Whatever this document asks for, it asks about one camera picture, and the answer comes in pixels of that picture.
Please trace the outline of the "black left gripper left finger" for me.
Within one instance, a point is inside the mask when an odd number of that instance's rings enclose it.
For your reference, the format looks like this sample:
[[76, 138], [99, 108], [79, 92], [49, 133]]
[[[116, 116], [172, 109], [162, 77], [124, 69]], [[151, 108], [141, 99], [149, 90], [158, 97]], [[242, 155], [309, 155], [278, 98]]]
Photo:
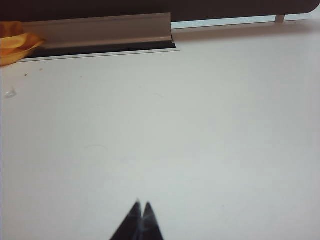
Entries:
[[140, 231], [141, 216], [141, 203], [137, 200], [110, 239], [137, 240]]

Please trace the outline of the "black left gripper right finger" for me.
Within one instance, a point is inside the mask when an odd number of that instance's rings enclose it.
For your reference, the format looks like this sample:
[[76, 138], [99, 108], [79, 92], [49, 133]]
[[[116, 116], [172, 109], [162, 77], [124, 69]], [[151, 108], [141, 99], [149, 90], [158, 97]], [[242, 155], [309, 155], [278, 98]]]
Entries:
[[155, 212], [150, 202], [147, 202], [141, 219], [141, 240], [164, 240]]

